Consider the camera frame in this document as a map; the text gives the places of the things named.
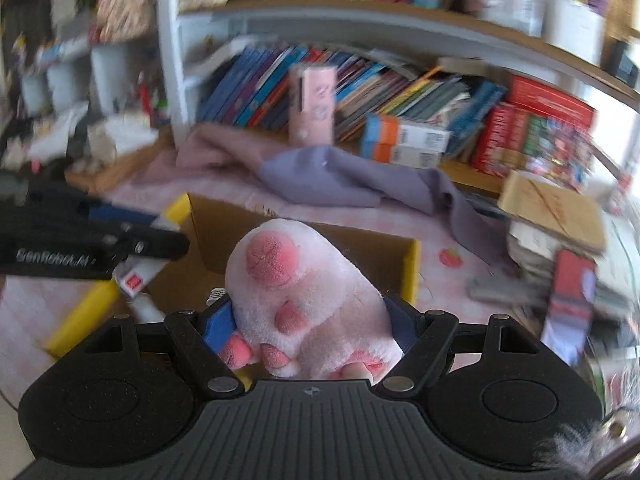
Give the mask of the white power adapter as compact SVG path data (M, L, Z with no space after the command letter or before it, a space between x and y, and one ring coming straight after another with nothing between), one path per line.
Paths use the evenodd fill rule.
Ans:
M120 291L132 299L143 292L168 263L169 260L129 256L116 266L113 278Z

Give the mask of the pink plush paw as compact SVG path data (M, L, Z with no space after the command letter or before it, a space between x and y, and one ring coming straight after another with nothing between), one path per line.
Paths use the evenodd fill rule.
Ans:
M381 293L308 224L273 219L245 234L224 274L235 329L219 351L232 370L277 378L364 378L402 358Z

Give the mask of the white spray bottle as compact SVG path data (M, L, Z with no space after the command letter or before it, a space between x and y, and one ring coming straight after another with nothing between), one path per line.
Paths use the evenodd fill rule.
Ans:
M153 324L163 322L166 314L160 310L152 297L145 292L130 298L128 306L134 319L139 324Z

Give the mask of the wooden chess box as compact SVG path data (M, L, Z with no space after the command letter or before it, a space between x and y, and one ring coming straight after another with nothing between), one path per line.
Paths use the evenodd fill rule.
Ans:
M75 188L80 188L89 194L105 195L113 191L114 188L117 188L122 182L127 181L139 171L149 166L160 152L173 146L174 141L172 140L171 130L165 128L160 132L160 136L154 144L122 156L117 159L112 166L100 169L95 174L66 170L65 180Z

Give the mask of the yellow cardboard box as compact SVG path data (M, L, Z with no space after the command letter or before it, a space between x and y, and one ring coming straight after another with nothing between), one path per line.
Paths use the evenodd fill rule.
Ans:
M221 200L183 194L164 211L189 237L185 257L167 263L146 286L160 310L201 311L205 295L224 284L224 270L235 244L250 230L268 220L258 210L250 211ZM416 304L419 291L421 243L351 226L311 225L349 259L382 294L397 295ZM64 354L91 334L112 313L125 294L113 280L90 284L61 326L44 344L50 356Z

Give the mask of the pink checkered tablecloth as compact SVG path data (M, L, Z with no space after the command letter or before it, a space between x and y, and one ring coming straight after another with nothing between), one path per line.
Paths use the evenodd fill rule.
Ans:
M461 321L484 323L500 304L471 299L471 278L501 273L458 244L447 220L429 217L404 205L383 200L376 208L299 205L268 192L242 169L216 170L206 177L163 183L129 181L111 192L113 203L131 209L161 212L184 193L223 200L249 210L269 210L281 217L353 226L421 243L418 278L420 310L444 309ZM44 346L91 283L52 278L8 276L1 282L1 393L12 405L53 363Z

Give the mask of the tissue box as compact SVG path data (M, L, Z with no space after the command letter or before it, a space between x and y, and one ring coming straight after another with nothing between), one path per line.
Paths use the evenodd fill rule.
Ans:
M154 144L160 133L147 114L130 110L105 117L88 128L89 154L102 165Z

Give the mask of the smartphone with red screen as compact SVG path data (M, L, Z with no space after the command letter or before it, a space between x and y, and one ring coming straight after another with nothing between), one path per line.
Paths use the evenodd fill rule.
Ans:
M569 366L575 366L585 350L597 290L597 266L593 258L558 251L551 295L540 340Z

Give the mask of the stack of books right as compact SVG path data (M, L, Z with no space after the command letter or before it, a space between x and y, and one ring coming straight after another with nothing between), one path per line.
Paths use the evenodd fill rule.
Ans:
M563 361L606 408L630 401L639 381L639 247L628 221L602 214L605 250L593 255L512 219L506 249L518 270L473 278L471 298L502 304Z

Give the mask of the purple pink cloth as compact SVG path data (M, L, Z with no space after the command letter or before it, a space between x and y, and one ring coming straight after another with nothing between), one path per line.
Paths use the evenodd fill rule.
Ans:
M376 208L396 200L428 216L446 214L451 236L490 266L506 262L506 236L489 224L438 169L375 162L333 145L294 146L212 122L197 125L178 148L160 152L137 175L144 183L209 176L240 165L291 203Z

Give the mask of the brown paper envelope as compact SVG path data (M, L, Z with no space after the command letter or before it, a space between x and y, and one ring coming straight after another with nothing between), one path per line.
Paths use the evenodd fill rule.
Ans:
M498 207L508 217L588 252L605 251L601 208L592 197L512 171L503 183Z

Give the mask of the pink doll figure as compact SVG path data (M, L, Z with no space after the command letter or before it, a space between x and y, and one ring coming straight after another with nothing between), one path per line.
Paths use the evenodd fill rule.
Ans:
M96 27L102 44L144 35L154 24L154 0L99 0Z

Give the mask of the orange blue white box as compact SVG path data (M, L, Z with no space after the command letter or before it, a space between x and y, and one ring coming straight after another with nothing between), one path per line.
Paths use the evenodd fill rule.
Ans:
M414 169L435 168L446 152L450 132L425 122L371 114L360 139L362 158Z

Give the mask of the red dictionary book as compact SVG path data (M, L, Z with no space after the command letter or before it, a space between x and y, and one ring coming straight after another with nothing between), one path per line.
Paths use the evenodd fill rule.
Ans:
M478 138L471 166L500 178L525 170L579 190L591 169L594 116L594 108L576 96L512 75L506 98L491 111Z

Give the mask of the pink cylindrical container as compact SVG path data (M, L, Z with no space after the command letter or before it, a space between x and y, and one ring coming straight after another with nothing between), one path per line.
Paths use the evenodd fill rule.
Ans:
M337 69L296 63L288 71L288 142L298 148L334 142Z

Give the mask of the white bookshelf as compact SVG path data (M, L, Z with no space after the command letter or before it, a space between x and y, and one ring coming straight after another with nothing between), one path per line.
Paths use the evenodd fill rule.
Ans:
M517 30L469 15L405 3L358 0L244 0L182 13L178 0L157 0L149 32L122 44L82 44L41 73L15 80L27 114L60 112L89 99L105 114L142 70L143 48L157 47L179 140L194 121L195 99L213 70L203 42L235 36L274 37L312 44L381 50L424 66L435 58L481 58L496 70L550 82L583 100L603 96L597 109L593 153L615 179L628 154L612 159L606 141L628 151L639 137L639 95L620 80L570 52Z

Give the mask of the white pen holder box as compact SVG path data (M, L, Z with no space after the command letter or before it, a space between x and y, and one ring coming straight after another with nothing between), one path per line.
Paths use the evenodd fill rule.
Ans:
M577 0L546 0L542 39L582 60L599 65L604 17Z

